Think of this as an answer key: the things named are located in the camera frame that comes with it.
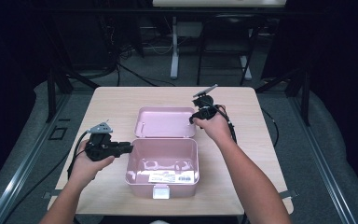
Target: dark wall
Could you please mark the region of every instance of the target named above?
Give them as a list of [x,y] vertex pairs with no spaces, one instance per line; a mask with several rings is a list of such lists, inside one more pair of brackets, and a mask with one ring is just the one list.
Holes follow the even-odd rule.
[[0,170],[34,106],[34,87],[46,80],[26,15],[0,1]]
[[[52,8],[136,8],[136,0],[34,0],[37,7]],[[143,55],[137,16],[93,15],[82,13],[53,14],[50,28],[58,34],[75,70],[98,70],[116,65],[117,53],[131,44]]]
[[[337,122],[347,161],[358,175],[358,1],[344,3],[340,2],[332,25],[321,33],[325,42],[317,50],[320,54],[313,63],[310,87]],[[298,67],[325,24],[328,22],[320,20],[282,21],[262,77],[279,77]]]

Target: table leg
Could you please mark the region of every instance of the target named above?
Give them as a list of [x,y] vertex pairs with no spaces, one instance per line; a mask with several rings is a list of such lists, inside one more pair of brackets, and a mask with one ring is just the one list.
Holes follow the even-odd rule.
[[[241,66],[244,67],[246,65],[246,62],[247,62],[246,56],[244,56],[244,55],[240,56],[240,60],[241,60]],[[246,70],[246,73],[245,73],[245,80],[247,80],[247,81],[252,80],[251,69],[249,67],[248,67],[248,69]]]
[[172,64],[171,64],[171,79],[178,78],[179,66],[179,49],[178,49],[178,35],[176,30],[176,17],[172,18]]

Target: wooden table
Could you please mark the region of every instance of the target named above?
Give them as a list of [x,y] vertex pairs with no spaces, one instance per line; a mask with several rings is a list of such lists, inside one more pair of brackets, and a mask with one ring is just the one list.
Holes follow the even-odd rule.
[[[139,109],[143,106],[189,106],[192,96],[203,87],[101,87],[89,103],[77,139],[87,129],[109,120],[114,129],[112,141],[132,141]],[[271,179],[279,192],[286,191],[269,132],[255,91],[251,88],[217,87],[210,94],[214,102],[227,107],[235,125],[239,146]],[[243,209],[232,185],[220,150],[206,133],[197,128],[194,139],[199,146],[200,181],[196,195],[189,198],[154,200],[135,197],[125,181],[128,154],[99,172],[81,194],[78,214],[122,216],[240,216]],[[57,183],[62,189],[67,182],[68,157]],[[56,199],[52,197],[48,207]],[[290,199],[283,200],[287,211],[293,212]]]

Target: open container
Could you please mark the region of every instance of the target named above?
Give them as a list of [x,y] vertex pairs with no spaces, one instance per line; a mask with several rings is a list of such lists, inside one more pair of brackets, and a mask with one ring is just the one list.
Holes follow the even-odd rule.
[[196,126],[190,107],[140,109],[126,181],[134,195],[154,199],[191,197],[200,179]]

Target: wire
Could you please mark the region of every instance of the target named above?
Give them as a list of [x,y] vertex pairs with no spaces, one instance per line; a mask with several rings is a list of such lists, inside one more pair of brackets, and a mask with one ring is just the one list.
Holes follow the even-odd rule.
[[156,51],[156,47],[154,45],[149,44],[149,43],[143,43],[143,44],[150,46],[152,48],[152,50],[155,51],[156,54],[160,54],[160,55],[170,52],[173,47],[173,44],[171,44],[170,47],[167,50],[165,50],[164,52],[158,52],[158,51]]
[[168,22],[168,20],[167,20],[166,17],[164,17],[164,20],[165,20],[165,23],[167,24],[167,27],[168,27],[168,29],[170,30],[170,33],[171,33],[171,35],[172,35],[172,29],[171,29],[170,23]]
[[[79,138],[79,141],[77,141],[76,144],[76,148],[75,148],[75,152],[77,152],[77,148],[80,145],[80,141],[81,139],[86,135],[87,133],[83,133],[81,135],[81,137]],[[69,155],[69,153],[71,152],[71,149],[69,149],[67,152],[65,152],[65,154],[63,155],[63,157],[59,160],[59,162],[50,170],[48,171],[48,173],[43,176],[33,187],[31,187],[25,194],[24,196],[22,196],[22,198],[16,203],[16,205],[14,205],[14,207],[10,210],[10,212],[7,214],[5,220],[3,221],[3,223],[6,223],[8,221],[8,219],[10,218],[10,216],[14,213],[14,211],[17,209],[17,207],[19,207],[19,205],[28,197],[28,195],[34,191],[37,186],[39,186],[46,178],[48,178],[49,175],[51,175],[51,173],[53,173],[53,171],[55,169],[57,169],[57,167],[63,162],[63,160]]]
[[228,128],[229,128],[229,130],[231,132],[231,137],[234,140],[234,142],[237,143],[237,135],[235,134],[235,131],[234,131],[234,125],[231,122],[231,120],[229,120],[229,117],[227,115],[227,111],[225,110],[225,108],[222,107],[221,105],[213,105],[213,104],[211,104],[209,102],[206,102],[206,101],[203,101],[203,100],[201,100],[201,101],[203,103],[213,107],[217,112],[219,112],[223,116],[223,118],[225,118],[225,120],[227,121]]
[[246,214],[244,214],[241,224],[249,224],[249,223],[250,223],[249,218],[246,216]]
[[279,129],[278,129],[278,125],[277,123],[275,122],[275,119],[269,114],[269,112],[267,112],[265,109],[261,108],[261,110],[272,120],[272,123],[274,124],[275,126],[275,130],[276,130],[276,134],[277,134],[277,137],[275,139],[275,142],[274,142],[274,147],[277,146],[278,144],[278,140],[279,140]]
[[73,166],[74,166],[76,157],[77,157],[81,152],[84,151],[84,150],[83,150],[83,151],[77,153],[78,148],[79,148],[80,143],[81,143],[81,140],[84,138],[84,136],[85,136],[86,134],[87,134],[87,132],[83,132],[83,133],[81,134],[81,136],[79,137],[79,139],[77,140],[77,143],[76,143],[76,146],[75,146],[75,149],[74,149],[74,155],[73,155],[73,157],[72,157],[71,164],[69,165],[68,170],[67,170],[67,171],[68,171],[68,179],[69,179],[69,177],[71,176],[72,168],[73,168]]
[[116,70],[117,70],[117,84],[116,86],[120,86],[120,70],[118,69],[118,65],[116,64]]
[[120,48],[120,58],[126,60],[129,59],[130,56],[132,56],[132,51],[134,50],[134,47],[130,44],[124,45]]
[[112,67],[108,67],[106,69],[104,69],[100,74],[93,74],[93,75],[82,75],[82,77],[86,77],[88,79],[94,79],[94,78],[98,78],[98,77],[105,77],[113,72],[115,72],[117,66],[112,66]]
[[127,70],[128,72],[130,72],[131,74],[135,75],[136,77],[140,78],[142,81],[146,82],[147,84],[151,85],[151,86],[154,86],[154,87],[158,87],[158,85],[148,81],[148,79],[150,80],[153,80],[153,81],[158,81],[158,82],[163,82],[163,83],[167,83],[167,84],[170,84],[172,86],[175,86],[173,83],[171,82],[166,82],[166,81],[163,81],[163,80],[158,80],[158,79],[153,79],[151,77],[143,77],[143,76],[140,76],[139,74],[135,73],[134,71],[130,70],[129,68],[127,68],[126,66],[122,65],[121,63],[117,63],[118,66],[122,67],[124,70]]

